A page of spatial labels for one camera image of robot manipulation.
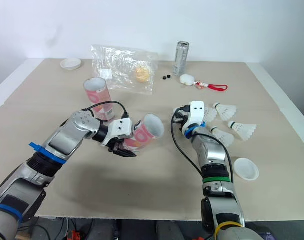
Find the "yellow band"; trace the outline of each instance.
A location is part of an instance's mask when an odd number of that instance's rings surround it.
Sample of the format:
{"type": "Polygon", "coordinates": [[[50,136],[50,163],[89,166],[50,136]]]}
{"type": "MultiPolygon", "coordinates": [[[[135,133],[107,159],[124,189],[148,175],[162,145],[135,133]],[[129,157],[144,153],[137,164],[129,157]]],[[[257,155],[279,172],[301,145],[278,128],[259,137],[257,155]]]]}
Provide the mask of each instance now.
{"type": "Polygon", "coordinates": [[[239,224],[238,222],[234,222],[234,221],[226,221],[226,222],[222,222],[221,224],[219,224],[216,228],[215,228],[215,232],[214,232],[214,240],[216,240],[216,236],[218,234],[218,231],[225,226],[228,225],[233,225],[233,226],[237,226],[237,227],[242,227],[241,224],[239,224]]]}

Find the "plastic bag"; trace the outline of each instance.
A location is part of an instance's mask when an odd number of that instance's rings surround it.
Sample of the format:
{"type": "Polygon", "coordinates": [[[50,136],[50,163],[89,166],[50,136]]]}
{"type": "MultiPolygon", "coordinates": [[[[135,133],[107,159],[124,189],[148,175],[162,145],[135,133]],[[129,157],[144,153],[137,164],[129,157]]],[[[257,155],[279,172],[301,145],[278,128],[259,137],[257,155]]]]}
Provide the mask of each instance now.
{"type": "Polygon", "coordinates": [[[151,95],[157,53],[124,47],[92,45],[92,69],[109,89],[151,95]]]}

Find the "small bowl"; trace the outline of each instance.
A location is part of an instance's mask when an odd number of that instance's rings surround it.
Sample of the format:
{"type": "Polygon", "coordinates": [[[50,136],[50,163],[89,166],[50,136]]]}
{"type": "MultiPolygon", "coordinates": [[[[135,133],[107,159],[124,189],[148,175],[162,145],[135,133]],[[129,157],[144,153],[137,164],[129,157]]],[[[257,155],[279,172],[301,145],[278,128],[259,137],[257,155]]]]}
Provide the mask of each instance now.
{"type": "Polygon", "coordinates": [[[82,61],[76,58],[67,58],[60,62],[60,66],[66,70],[75,70],[81,66],[82,61]]]}
{"type": "Polygon", "coordinates": [[[247,158],[238,158],[233,164],[234,172],[246,181],[254,181],[259,176],[257,166],[247,158]]]}

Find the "beige tabletop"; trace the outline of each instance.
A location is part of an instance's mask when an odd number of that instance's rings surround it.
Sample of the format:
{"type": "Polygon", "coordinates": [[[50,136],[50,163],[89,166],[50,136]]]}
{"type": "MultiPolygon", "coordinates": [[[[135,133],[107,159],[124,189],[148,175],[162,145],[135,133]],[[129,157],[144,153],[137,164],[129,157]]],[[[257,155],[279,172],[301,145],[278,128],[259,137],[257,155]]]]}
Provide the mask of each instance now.
{"type": "MultiPolygon", "coordinates": [[[[59,59],[47,59],[0,108],[0,183],[31,157],[32,141],[42,144],[76,110],[89,106],[83,82],[91,77],[91,61],[66,71],[59,59]]],[[[200,220],[201,179],[176,150],[169,131],[172,109],[190,101],[236,105],[232,120],[257,124],[246,142],[236,136],[228,148],[234,161],[251,159],[260,173],[256,181],[234,175],[235,189],[248,221],[304,220],[304,144],[244,63],[190,62],[186,72],[197,80],[227,84],[226,92],[198,90],[162,80],[171,63],[161,62],[153,95],[111,91],[133,122],[146,113],[160,117],[164,136],[138,157],[121,158],[90,140],[56,174],[46,188],[39,216],[111,219],[200,220]]],[[[114,108],[121,114],[118,106],[114,108]]],[[[211,125],[232,133],[219,117],[211,125]]],[[[178,144],[194,162],[189,141],[175,129],[178,144]]]]}

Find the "keychain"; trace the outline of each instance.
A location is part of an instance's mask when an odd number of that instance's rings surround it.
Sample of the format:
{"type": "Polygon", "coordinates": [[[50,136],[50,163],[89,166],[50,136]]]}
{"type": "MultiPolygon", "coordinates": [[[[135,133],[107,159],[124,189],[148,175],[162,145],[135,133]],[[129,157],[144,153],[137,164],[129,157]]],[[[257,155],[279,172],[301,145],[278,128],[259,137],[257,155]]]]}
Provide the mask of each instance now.
{"type": "Polygon", "coordinates": [[[201,81],[195,81],[193,76],[187,74],[183,74],[180,76],[180,83],[187,86],[194,85],[198,89],[209,88],[211,90],[220,91],[220,92],[223,92],[227,89],[227,85],[207,84],[201,81]]]}

